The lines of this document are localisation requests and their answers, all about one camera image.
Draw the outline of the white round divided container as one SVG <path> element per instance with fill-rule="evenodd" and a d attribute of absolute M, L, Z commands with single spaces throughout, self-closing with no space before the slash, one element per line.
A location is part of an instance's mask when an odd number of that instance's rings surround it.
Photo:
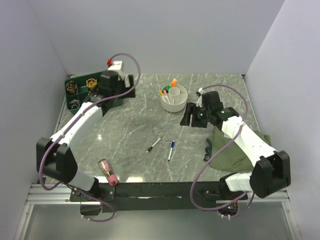
<path fill-rule="evenodd" d="M 162 108 L 170 113 L 177 113 L 182 111 L 187 103 L 187 90 L 182 85 L 176 84 L 173 87 L 173 90 L 170 89 L 167 93 L 171 104 L 164 102 L 160 97 L 160 103 Z"/>

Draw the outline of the blue white marker pen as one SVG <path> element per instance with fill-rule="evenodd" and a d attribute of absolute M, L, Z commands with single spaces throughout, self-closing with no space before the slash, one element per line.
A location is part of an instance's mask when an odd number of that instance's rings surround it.
<path fill-rule="evenodd" d="M 171 142 L 171 146 L 170 146 L 170 150 L 169 150 L 169 154 L 168 154 L 168 158 L 167 158 L 167 161 L 168 161 L 168 162 L 171 161 L 174 146 L 175 146 L 175 141 L 173 140 L 173 141 Z"/>

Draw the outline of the black orange highlighter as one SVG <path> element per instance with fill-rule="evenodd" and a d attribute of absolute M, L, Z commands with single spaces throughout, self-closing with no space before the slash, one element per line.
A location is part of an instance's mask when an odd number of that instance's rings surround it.
<path fill-rule="evenodd" d="M 171 87 L 175 87 L 176 84 L 177 84 L 177 79 L 174 78 L 170 85 L 171 85 Z"/>

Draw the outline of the yellow white marker pen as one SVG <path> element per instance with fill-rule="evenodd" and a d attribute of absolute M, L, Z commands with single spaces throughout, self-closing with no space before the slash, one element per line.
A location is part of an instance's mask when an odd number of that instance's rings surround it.
<path fill-rule="evenodd" d="M 165 102 L 165 103 L 168 103 L 167 101 L 167 98 L 165 97 L 164 93 L 162 91 L 160 91 L 160 96 L 161 96 L 161 99 Z"/>

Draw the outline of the black green highlighter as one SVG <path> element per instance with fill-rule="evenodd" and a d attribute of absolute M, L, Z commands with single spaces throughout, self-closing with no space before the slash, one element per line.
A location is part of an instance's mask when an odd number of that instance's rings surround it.
<path fill-rule="evenodd" d="M 172 87 L 172 85 L 171 84 L 168 84 L 167 86 L 166 86 L 166 90 L 167 91 L 169 91 L 169 89 Z"/>

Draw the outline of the black white pen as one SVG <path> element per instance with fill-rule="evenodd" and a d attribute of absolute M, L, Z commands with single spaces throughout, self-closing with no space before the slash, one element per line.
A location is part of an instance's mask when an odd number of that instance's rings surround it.
<path fill-rule="evenodd" d="M 160 141 L 161 141 L 161 137 L 159 137 L 147 150 L 146 152 L 149 153 Z"/>

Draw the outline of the clear pink crayon tube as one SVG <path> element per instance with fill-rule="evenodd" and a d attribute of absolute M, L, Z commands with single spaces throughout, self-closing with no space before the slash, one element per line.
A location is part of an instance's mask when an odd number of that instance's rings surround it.
<path fill-rule="evenodd" d="M 110 186 L 115 186 L 118 184 L 119 180 L 116 174 L 114 173 L 111 164 L 106 159 L 101 159 L 98 162 L 98 166 L 100 167 L 103 175 L 106 177 Z"/>

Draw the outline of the orange white marker pen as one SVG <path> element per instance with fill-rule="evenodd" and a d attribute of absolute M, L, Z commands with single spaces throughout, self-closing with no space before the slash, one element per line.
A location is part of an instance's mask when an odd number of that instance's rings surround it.
<path fill-rule="evenodd" d="M 165 99 L 166 99 L 166 102 L 167 102 L 168 104 L 171 104 L 169 95 L 168 95 L 168 93 L 167 93 L 167 91 L 166 91 L 165 89 L 163 90 L 163 95 L 164 95 L 164 97 L 165 97 Z"/>

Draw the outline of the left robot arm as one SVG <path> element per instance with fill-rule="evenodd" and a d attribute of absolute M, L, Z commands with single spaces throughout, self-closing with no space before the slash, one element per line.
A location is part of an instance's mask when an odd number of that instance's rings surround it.
<path fill-rule="evenodd" d="M 45 190 L 50 190 L 43 180 L 43 177 L 47 176 L 82 190 L 82 195 L 88 201 L 99 197 L 99 181 L 79 169 L 72 150 L 90 128 L 114 106 L 115 100 L 136 96 L 135 87 L 138 82 L 131 74 L 123 75 L 115 70 L 105 70 L 71 120 L 51 137 L 38 140 L 36 169 L 39 182 Z"/>

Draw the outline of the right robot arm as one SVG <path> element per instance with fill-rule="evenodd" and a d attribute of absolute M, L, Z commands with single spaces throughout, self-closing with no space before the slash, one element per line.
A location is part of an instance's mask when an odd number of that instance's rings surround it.
<path fill-rule="evenodd" d="M 290 156 L 284 150 L 277 151 L 249 128 L 232 107 L 224 107 L 217 91 L 204 92 L 200 88 L 196 103 L 189 102 L 182 126 L 217 127 L 248 157 L 253 170 L 250 173 L 233 173 L 222 178 L 220 196 L 231 199 L 237 192 L 253 192 L 265 198 L 291 185 Z"/>

